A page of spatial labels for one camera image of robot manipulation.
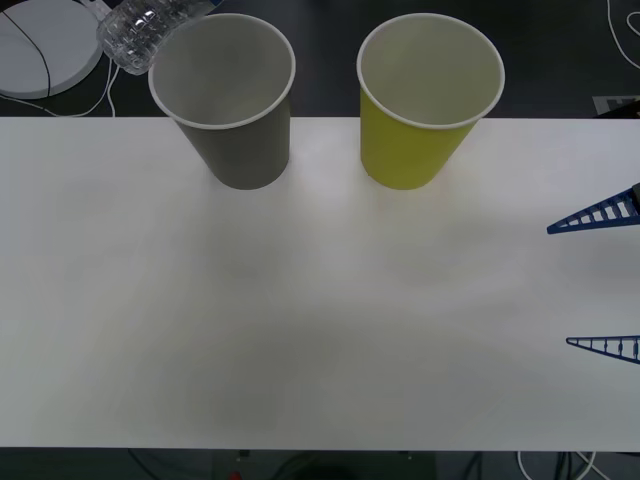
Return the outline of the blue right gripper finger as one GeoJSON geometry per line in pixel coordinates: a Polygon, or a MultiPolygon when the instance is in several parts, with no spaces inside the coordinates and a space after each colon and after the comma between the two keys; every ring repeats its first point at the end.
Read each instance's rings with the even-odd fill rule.
{"type": "Polygon", "coordinates": [[[639,184],[549,225],[549,235],[639,224],[639,184]]]}
{"type": "Polygon", "coordinates": [[[638,335],[567,337],[565,342],[573,347],[601,356],[639,364],[638,335]]]}

